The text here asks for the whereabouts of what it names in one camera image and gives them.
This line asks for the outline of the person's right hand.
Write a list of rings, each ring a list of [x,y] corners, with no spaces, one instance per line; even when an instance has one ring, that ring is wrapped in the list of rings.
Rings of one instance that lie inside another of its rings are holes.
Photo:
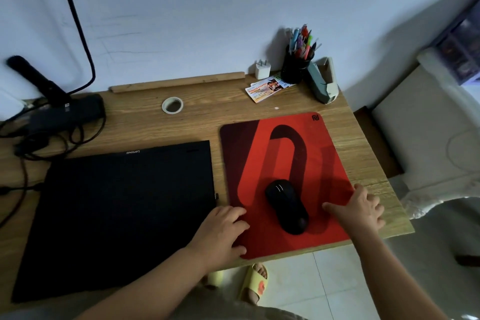
[[[357,183],[354,192],[345,205],[345,216],[336,219],[354,243],[380,241],[380,229],[375,229],[375,220],[382,217],[385,208],[381,204],[371,206],[367,200],[367,188]]]

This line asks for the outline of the person's left hand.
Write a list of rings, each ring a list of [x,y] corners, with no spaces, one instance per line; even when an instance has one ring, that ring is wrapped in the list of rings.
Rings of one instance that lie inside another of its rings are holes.
[[[201,223],[186,246],[202,269],[207,273],[218,271],[240,257],[230,257],[230,248],[250,225],[241,219],[246,214],[243,207],[220,206],[214,208]]]

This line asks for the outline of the red mouse pad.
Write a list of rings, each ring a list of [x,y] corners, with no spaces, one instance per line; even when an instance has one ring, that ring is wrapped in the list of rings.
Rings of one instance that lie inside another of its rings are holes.
[[[321,115],[314,111],[220,128],[225,179],[231,206],[244,207],[250,228],[237,239],[245,260],[283,255],[349,240],[324,202],[346,205],[353,186]],[[308,214],[302,233],[283,229],[266,196],[280,181]]]

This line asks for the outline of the person's right forearm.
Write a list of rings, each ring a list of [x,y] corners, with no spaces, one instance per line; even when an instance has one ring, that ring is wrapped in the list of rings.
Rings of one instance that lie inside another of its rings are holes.
[[[450,320],[419,286],[376,231],[351,237],[381,320]]]

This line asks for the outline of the person's left forearm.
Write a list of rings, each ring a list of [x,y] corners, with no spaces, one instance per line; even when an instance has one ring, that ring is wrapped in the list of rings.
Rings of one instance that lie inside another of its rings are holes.
[[[75,320],[165,320],[214,268],[212,252],[186,247]]]

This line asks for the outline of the yellow slipper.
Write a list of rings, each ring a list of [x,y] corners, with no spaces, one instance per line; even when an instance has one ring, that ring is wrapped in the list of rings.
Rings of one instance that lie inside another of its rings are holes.
[[[268,270],[264,263],[257,262],[249,266],[237,299],[249,305],[257,306],[268,286]]]
[[[202,284],[208,289],[217,289],[221,287],[225,270],[210,272],[202,279]]]

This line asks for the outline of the black computer mouse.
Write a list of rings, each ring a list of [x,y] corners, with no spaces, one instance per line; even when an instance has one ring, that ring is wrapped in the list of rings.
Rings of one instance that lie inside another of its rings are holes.
[[[264,192],[281,228],[294,236],[303,234],[309,225],[309,214],[290,181],[274,180]]]

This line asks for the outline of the beige cushion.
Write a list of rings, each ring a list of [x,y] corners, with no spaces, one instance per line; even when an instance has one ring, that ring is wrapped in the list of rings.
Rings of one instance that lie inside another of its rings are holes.
[[[373,110],[409,191],[480,187],[480,104],[419,65]]]

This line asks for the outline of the grey-green stapler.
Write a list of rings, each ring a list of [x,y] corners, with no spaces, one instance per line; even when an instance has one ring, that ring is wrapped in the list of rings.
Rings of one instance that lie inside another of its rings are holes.
[[[305,81],[315,99],[324,105],[335,101],[340,91],[332,57],[323,57],[318,63],[310,62],[307,72]]]

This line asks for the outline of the pile of printed cards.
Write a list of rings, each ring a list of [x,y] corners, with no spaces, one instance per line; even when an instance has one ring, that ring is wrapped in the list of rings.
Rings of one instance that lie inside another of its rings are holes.
[[[290,84],[284,81],[278,73],[268,78],[251,83],[250,86],[245,88],[245,92],[257,104],[264,101],[266,98],[294,85],[295,84]]]

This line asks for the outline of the black pen holder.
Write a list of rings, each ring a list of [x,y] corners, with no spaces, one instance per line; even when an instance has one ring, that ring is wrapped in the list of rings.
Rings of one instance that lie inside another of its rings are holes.
[[[280,79],[291,85],[300,83],[307,72],[311,60],[311,58],[305,60],[290,54],[289,46],[287,45],[285,47],[284,61],[280,71]]]

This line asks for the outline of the white charger plug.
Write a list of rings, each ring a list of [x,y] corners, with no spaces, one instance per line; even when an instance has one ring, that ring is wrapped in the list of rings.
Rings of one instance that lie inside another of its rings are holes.
[[[271,64],[267,60],[259,60],[255,63],[255,78],[264,80],[270,77]]]

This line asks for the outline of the white tape roll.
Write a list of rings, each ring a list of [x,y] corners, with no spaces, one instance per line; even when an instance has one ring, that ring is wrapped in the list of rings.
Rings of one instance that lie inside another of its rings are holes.
[[[184,102],[179,97],[166,98],[161,105],[162,111],[168,115],[175,115],[183,110]]]

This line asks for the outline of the wooden stick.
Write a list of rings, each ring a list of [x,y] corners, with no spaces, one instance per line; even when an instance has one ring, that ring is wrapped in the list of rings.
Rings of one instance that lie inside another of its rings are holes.
[[[188,78],[178,78],[178,79],[159,80],[159,81],[151,81],[151,82],[141,82],[141,83],[134,83],[134,84],[110,86],[108,90],[111,93],[130,93],[130,92],[137,92],[137,91],[147,91],[147,90],[154,90],[154,89],[161,89],[161,88],[197,85],[197,84],[212,83],[212,82],[241,80],[241,79],[245,79],[245,76],[246,76],[245,72],[201,75],[201,76],[193,76]]]

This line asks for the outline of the black handheld device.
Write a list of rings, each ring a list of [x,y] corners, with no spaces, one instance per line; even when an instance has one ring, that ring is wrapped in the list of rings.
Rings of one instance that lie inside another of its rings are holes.
[[[33,84],[53,107],[69,105],[72,102],[70,95],[62,90],[53,81],[47,79],[22,56],[11,56],[6,65]]]

